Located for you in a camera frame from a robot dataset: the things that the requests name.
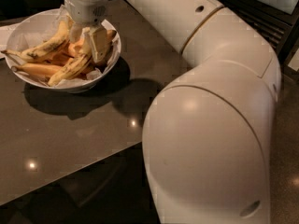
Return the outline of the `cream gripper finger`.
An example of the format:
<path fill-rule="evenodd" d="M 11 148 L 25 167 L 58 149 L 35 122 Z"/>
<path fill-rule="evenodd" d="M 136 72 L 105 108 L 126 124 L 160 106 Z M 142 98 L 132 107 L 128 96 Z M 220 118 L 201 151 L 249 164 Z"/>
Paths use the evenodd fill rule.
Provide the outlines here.
<path fill-rule="evenodd" d="M 71 28 L 70 28 L 70 32 L 69 32 L 69 38 L 70 38 L 70 42 L 71 43 L 76 43 L 82 34 L 82 25 L 79 23 L 74 23 Z"/>
<path fill-rule="evenodd" d="M 99 63 L 107 53 L 107 29 L 100 26 L 92 26 L 89 32 L 90 46 L 92 49 L 93 60 Z"/>

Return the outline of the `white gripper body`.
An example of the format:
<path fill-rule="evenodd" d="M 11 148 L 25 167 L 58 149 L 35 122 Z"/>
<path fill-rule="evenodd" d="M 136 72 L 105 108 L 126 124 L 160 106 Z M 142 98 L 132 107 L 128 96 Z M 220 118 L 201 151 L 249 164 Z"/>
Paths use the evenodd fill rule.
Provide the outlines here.
<path fill-rule="evenodd" d="M 108 0 L 64 0 L 64 5 L 77 24 L 96 24 L 104 18 Z"/>

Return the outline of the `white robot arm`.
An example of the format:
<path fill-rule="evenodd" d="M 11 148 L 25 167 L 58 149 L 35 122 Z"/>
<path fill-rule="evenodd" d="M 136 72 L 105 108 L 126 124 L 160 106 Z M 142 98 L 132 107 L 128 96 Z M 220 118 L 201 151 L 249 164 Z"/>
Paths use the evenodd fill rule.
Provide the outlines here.
<path fill-rule="evenodd" d="M 126 1 L 190 67 L 156 96 L 143 125 L 161 223 L 270 224 L 276 53 L 217 0 Z"/>

